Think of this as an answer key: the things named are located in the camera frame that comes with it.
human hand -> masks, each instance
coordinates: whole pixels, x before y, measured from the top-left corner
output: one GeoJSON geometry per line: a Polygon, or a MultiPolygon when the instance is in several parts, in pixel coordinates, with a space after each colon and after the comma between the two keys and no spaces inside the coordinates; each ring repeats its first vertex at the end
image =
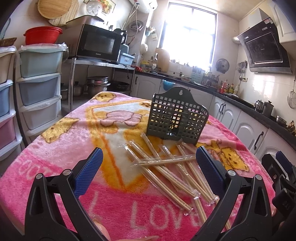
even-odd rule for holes
{"type": "MultiPolygon", "coordinates": [[[[95,215],[95,216],[93,216],[92,220],[93,220],[94,224],[97,226],[97,228],[101,231],[101,233],[109,241],[111,241],[111,238],[110,238],[110,235],[109,235],[107,229],[101,224],[100,217],[95,215]]],[[[149,236],[149,237],[141,237],[141,238],[137,238],[137,239],[121,239],[121,240],[117,240],[117,241],[135,241],[135,240],[139,240],[139,241],[155,241],[158,238],[159,238],[159,236],[149,236]]]]}

pink blanket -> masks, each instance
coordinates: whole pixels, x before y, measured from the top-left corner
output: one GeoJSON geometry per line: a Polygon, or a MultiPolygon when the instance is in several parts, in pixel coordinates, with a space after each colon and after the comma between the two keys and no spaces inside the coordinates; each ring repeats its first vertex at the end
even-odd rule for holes
{"type": "MultiPolygon", "coordinates": [[[[135,140],[149,152],[140,133],[146,131],[150,107],[150,101],[119,93],[99,93],[46,130],[18,156],[0,179],[1,202],[24,223],[35,175],[40,172],[45,176],[58,175],[86,159],[98,146],[104,152],[103,164],[87,193],[79,200],[90,216],[101,217],[111,239],[159,235],[159,240],[175,240],[176,237],[180,241],[190,240],[200,228],[195,211],[184,216],[183,211],[147,181],[139,169],[131,167],[131,161],[121,147],[127,141],[135,140]]],[[[173,154],[179,155],[172,141],[149,138],[155,147],[164,144],[173,154]]],[[[249,177],[262,175],[271,201],[274,197],[271,180],[259,161],[231,131],[211,116],[197,144],[201,145],[226,169],[249,177]]],[[[73,229],[59,196],[57,200],[67,226],[73,229]]],[[[209,216],[214,205],[208,206],[203,200],[202,204],[209,216]]]]}

dish rack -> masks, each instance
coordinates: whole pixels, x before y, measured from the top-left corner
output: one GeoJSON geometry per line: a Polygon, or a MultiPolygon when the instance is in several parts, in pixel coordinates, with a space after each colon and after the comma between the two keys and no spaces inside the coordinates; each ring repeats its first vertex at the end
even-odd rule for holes
{"type": "Polygon", "coordinates": [[[207,109],[194,101],[189,90],[173,87],[153,95],[146,134],[196,144],[208,117],[207,109]]]}

red plastic bowl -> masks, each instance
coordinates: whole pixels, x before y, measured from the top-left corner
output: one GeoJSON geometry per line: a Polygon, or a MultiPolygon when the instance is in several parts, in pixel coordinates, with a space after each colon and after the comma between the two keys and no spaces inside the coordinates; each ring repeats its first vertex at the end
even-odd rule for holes
{"type": "Polygon", "coordinates": [[[58,27],[36,27],[28,29],[24,36],[26,45],[30,44],[54,44],[63,31],[58,27]]]}

ceiling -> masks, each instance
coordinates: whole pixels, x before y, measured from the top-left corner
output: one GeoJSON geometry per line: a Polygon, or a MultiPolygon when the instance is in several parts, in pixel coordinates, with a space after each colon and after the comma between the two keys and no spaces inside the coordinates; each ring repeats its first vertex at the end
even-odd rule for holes
{"type": "Polygon", "coordinates": [[[262,0],[185,0],[221,12],[240,21],[262,0]]]}

